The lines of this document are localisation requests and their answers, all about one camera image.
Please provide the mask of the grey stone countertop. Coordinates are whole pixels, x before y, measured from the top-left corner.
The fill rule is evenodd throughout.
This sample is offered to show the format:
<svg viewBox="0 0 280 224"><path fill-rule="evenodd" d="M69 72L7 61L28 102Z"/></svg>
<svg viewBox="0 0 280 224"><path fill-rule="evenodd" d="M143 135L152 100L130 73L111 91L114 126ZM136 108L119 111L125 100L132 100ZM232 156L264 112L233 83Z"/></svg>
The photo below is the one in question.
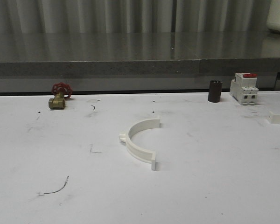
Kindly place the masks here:
<svg viewBox="0 0 280 224"><path fill-rule="evenodd" d="M280 72L280 34L261 31L0 34L0 78Z"/></svg>

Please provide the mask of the white object on countertop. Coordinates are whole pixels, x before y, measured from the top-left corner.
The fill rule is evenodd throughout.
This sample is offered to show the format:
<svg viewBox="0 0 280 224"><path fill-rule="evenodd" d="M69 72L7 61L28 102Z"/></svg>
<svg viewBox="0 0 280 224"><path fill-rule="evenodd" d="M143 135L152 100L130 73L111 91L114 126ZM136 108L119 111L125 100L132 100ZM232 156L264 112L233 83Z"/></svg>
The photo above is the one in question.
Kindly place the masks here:
<svg viewBox="0 0 280 224"><path fill-rule="evenodd" d="M280 0L272 0L266 26L269 30L280 33Z"/></svg>

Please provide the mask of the white circuit breaker red switch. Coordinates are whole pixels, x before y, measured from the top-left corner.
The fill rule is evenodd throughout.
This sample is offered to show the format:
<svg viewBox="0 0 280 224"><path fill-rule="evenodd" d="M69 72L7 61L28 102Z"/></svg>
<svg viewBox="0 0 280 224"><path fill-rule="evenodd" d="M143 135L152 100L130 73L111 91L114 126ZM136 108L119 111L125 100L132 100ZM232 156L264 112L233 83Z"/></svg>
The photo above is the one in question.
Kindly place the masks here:
<svg viewBox="0 0 280 224"><path fill-rule="evenodd" d="M257 74L255 73L235 73L231 81L230 95L240 105L255 105L259 91L256 82Z"/></svg>

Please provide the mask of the black cylindrical capacitor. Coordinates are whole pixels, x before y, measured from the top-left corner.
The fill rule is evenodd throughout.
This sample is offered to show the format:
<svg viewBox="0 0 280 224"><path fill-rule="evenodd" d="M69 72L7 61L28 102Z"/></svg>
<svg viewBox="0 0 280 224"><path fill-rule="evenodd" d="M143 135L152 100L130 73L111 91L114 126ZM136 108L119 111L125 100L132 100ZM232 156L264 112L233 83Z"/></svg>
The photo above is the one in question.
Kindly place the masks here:
<svg viewBox="0 0 280 224"><path fill-rule="evenodd" d="M209 85L208 101L218 103L220 101L222 91L222 81L211 80Z"/></svg>

